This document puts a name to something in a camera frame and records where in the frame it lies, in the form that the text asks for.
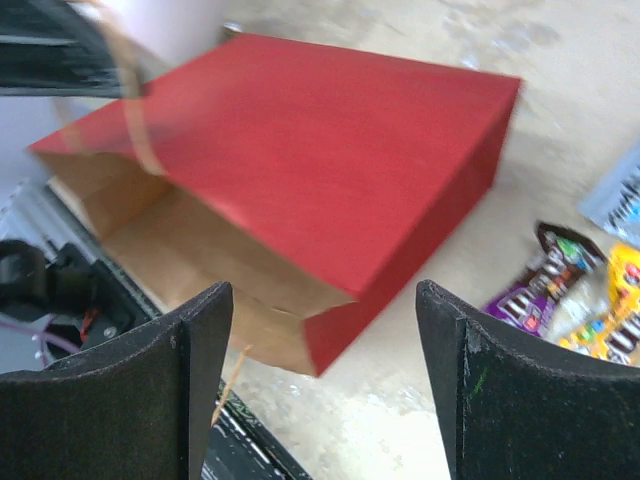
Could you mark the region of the purple candy pack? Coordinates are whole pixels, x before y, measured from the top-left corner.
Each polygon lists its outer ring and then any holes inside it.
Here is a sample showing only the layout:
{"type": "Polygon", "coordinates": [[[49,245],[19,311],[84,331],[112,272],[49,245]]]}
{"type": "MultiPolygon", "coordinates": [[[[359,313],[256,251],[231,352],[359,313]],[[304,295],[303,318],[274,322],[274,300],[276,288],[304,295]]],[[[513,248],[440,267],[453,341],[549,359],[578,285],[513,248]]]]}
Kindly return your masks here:
{"type": "Polygon", "coordinates": [[[544,337],[561,300],[585,275],[606,262],[588,237],[565,226],[538,221],[540,246],[520,275],[482,311],[536,337],[544,337]]]}

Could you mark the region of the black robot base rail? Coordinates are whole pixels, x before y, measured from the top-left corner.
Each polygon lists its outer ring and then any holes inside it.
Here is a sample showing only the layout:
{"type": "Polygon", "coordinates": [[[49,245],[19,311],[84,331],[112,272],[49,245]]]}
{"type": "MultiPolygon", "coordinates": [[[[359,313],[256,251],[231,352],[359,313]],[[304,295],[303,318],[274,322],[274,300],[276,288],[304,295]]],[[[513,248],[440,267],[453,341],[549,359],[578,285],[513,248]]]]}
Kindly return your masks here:
{"type": "Polygon", "coordinates": [[[162,313],[47,187],[20,183],[1,236],[33,267],[101,284],[88,312],[1,308],[5,479],[303,479],[306,471],[237,397],[222,399],[233,311],[220,283],[162,313]]]}

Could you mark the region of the yellow candy pack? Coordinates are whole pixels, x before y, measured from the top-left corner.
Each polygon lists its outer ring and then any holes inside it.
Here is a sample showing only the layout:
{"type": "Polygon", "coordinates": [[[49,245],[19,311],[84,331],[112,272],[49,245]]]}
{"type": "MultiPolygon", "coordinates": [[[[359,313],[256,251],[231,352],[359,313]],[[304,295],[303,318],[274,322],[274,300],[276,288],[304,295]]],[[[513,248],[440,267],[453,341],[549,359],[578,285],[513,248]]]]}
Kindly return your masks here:
{"type": "Polygon", "coordinates": [[[609,307],[556,344],[625,366],[639,366],[639,251],[618,243],[607,267],[609,307]]]}

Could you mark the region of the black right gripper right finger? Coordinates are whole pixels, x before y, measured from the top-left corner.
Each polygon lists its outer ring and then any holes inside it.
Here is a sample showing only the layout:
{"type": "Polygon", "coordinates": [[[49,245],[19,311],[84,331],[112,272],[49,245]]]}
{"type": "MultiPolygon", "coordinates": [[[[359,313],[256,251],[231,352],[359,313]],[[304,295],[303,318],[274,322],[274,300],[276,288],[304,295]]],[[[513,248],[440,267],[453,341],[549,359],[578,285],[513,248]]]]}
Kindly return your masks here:
{"type": "Polygon", "coordinates": [[[638,478],[638,369],[526,334],[431,280],[416,315],[451,478],[638,478]]]}

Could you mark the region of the white blue snack wrapper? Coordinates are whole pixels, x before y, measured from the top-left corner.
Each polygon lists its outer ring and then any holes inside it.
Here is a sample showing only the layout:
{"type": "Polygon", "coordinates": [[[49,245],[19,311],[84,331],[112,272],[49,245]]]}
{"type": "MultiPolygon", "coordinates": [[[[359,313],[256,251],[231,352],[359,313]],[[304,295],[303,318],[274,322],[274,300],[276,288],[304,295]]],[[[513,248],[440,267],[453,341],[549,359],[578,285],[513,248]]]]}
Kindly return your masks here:
{"type": "Polygon", "coordinates": [[[639,143],[586,195],[578,211],[602,230],[639,248],[639,143]]]}

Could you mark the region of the red paper bag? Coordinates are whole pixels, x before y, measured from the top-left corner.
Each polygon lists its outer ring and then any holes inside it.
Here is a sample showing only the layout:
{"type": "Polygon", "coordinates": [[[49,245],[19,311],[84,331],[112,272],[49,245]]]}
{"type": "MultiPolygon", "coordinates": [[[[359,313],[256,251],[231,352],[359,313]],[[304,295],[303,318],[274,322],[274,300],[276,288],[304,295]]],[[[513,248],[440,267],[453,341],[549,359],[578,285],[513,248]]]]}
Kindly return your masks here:
{"type": "Polygon", "coordinates": [[[31,146],[160,306],[321,375],[491,187],[518,78],[243,33],[31,146]]]}

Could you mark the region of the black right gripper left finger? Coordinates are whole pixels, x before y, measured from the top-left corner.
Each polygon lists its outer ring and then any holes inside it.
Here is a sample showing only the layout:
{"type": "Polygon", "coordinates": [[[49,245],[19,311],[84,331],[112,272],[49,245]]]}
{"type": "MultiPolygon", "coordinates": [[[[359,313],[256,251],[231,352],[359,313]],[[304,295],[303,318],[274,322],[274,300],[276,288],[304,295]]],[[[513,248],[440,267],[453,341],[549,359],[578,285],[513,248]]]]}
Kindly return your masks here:
{"type": "Polygon", "coordinates": [[[5,479],[196,479],[233,315],[219,282],[42,371],[1,377],[5,479]]]}

